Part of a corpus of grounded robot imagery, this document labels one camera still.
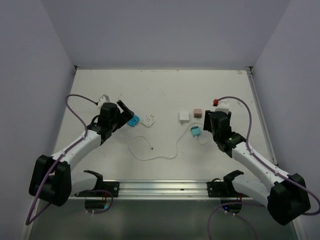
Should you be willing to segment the blue plug adapter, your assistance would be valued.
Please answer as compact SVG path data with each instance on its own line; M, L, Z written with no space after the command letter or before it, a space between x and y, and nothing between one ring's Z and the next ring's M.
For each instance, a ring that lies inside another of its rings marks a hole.
M140 121L140 118L137 115L134 115L132 119L130 119L127 124L130 127L135 127Z

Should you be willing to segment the white power brick charger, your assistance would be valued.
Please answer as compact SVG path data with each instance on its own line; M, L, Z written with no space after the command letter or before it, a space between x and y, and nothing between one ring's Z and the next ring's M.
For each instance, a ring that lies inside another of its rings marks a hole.
M190 113L188 111L180 111L178 114L178 120L181 124L190 122Z

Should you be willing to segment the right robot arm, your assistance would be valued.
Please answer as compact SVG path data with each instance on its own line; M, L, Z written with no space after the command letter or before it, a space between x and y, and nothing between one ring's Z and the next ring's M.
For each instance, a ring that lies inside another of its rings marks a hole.
M223 192L227 196L244 194L267 208L271 217L286 225L305 214L311 203L304 178L278 168L250 146L230 126L231 113L206 110L203 130L212 133L218 149L245 166L254 177L235 170L223 178Z

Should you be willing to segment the teal usb charger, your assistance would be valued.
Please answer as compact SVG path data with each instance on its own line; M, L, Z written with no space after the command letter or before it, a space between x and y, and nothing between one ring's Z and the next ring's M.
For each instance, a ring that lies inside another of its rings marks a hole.
M201 129L198 125L192 125L190 128L190 132L194 138L198 138L201 135Z

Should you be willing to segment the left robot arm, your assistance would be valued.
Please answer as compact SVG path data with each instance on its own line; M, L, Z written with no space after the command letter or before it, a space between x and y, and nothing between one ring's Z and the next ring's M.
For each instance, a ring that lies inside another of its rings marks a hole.
M29 185L29 194L58 207L76 193L89 192L95 197L101 195L104 190L101 174L92 170L72 174L72 170L134 115L121 100L104 103L99 115L92 119L83 134L74 142L50 156L38 157Z

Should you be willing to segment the white plug adapter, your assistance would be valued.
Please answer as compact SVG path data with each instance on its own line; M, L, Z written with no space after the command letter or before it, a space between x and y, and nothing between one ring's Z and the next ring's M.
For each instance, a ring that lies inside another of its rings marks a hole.
M143 115L140 118L140 122L142 125L144 125L147 128L150 128L154 123L155 123L155 119L154 116L152 114L150 115Z

